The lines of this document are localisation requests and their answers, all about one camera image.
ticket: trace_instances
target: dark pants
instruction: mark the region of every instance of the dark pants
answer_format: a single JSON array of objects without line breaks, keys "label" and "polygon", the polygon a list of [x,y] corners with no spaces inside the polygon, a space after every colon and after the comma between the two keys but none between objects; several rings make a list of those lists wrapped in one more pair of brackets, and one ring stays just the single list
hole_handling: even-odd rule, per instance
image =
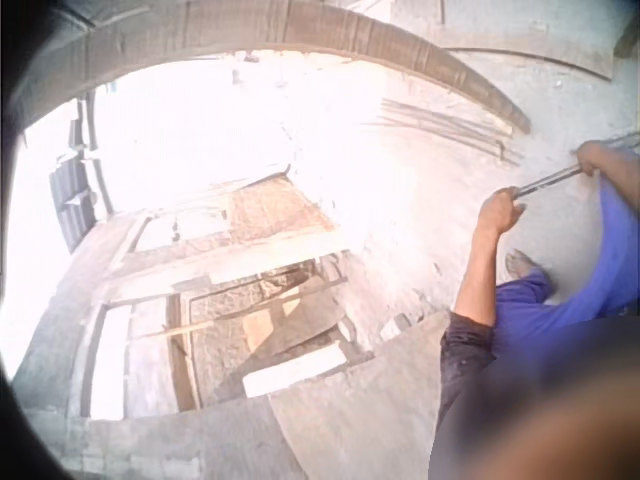
[{"label": "dark pants", "polygon": [[600,257],[585,287],[560,305],[544,305],[552,286],[534,270],[496,289],[493,353],[560,327],[613,315],[640,296],[638,217],[608,180],[600,184],[603,238]]}]

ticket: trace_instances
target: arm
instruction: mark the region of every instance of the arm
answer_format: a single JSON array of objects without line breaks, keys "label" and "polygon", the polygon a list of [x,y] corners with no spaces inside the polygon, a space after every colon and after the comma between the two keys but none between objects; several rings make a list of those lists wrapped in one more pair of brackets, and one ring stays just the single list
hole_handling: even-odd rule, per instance
[{"label": "arm", "polygon": [[451,323],[441,341],[441,394],[437,427],[460,391],[495,360],[491,335],[496,317],[496,252],[502,233],[520,218],[516,188],[498,190],[484,203],[471,241],[471,255]]},{"label": "arm", "polygon": [[496,252],[500,236],[524,212],[514,206],[515,187],[504,188],[484,202],[471,241],[471,255],[454,312],[474,322],[493,327],[496,321]]},{"label": "arm", "polygon": [[605,175],[636,213],[640,212],[640,157],[632,151],[617,150],[589,141],[576,151],[578,161],[587,175],[595,169]]}]

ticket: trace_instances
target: stick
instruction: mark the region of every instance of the stick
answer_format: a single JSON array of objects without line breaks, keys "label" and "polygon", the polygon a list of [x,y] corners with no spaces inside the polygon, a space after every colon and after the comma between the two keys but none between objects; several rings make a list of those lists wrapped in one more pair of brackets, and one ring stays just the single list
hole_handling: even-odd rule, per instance
[{"label": "stick", "polygon": [[305,292],[296,293],[295,295],[291,295],[285,298],[276,298],[275,300],[270,300],[268,302],[260,303],[258,305],[254,305],[253,307],[240,310],[239,312],[229,313],[227,315],[220,315],[217,318],[213,318],[211,320],[205,320],[204,322],[192,323],[191,325],[185,325],[182,327],[171,328],[169,330],[164,330],[162,332],[149,333],[146,335],[140,335],[138,337],[131,338],[129,343],[135,342],[137,340],[144,340],[146,338],[167,338],[173,337],[174,335],[180,335],[183,333],[193,332],[195,330],[202,330],[204,328],[209,328],[213,326],[216,322],[222,320],[232,320],[238,317],[244,317],[245,315],[249,315],[250,313],[259,312],[260,310],[265,310],[270,307],[275,307],[279,305],[284,305],[285,303],[292,302],[293,300],[298,300],[302,297],[306,297],[307,295],[312,295],[314,293],[321,292],[328,288],[335,287],[337,285],[343,284],[347,282],[349,279],[347,277],[342,277],[332,282],[325,283],[318,287],[310,288]]}]

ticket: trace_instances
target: wooden board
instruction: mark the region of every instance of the wooden board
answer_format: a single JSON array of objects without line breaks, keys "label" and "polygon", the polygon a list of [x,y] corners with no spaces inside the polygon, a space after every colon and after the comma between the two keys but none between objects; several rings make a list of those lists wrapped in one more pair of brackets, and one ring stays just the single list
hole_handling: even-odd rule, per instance
[{"label": "wooden board", "polygon": [[530,130],[517,105],[445,50],[364,15],[298,0],[161,3],[90,30],[32,62],[12,99],[17,120],[27,127],[79,93],[144,67],[260,48],[378,63],[441,85],[523,132]]},{"label": "wooden board", "polygon": [[425,36],[446,50],[500,52],[542,58],[576,67],[608,80],[613,77],[611,50],[596,46],[585,47],[548,32],[494,34],[457,31],[451,27],[444,27],[430,30]]},{"label": "wooden board", "polygon": [[347,240],[339,231],[311,229],[276,235],[250,245],[219,248],[114,279],[105,301],[110,305],[135,303],[180,293],[194,278],[206,276],[211,285],[216,285],[347,249]]},{"label": "wooden board", "polygon": [[[320,277],[312,277],[298,287],[299,293],[304,294],[323,283]],[[286,292],[280,298],[286,300],[288,296],[297,293],[295,290]],[[337,325],[344,316],[344,311],[332,298],[331,291],[326,290],[301,299],[297,305],[293,305],[293,302],[285,303],[281,319],[273,318],[272,314],[273,332],[254,350],[254,355],[262,358],[277,355]],[[292,305],[292,308],[287,314],[288,305]]]}]

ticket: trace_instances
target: hand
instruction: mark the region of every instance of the hand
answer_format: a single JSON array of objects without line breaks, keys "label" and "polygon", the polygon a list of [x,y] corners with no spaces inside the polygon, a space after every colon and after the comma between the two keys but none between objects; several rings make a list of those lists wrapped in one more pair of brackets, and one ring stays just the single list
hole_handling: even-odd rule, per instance
[{"label": "hand", "polygon": [[526,208],[522,204],[514,205],[517,192],[517,187],[502,188],[487,198],[480,209],[476,230],[498,237],[510,230]]},{"label": "hand", "polygon": [[578,163],[582,167],[582,171],[587,175],[593,175],[593,171],[599,167],[600,159],[609,148],[602,142],[597,140],[589,140],[575,150],[578,157]]}]

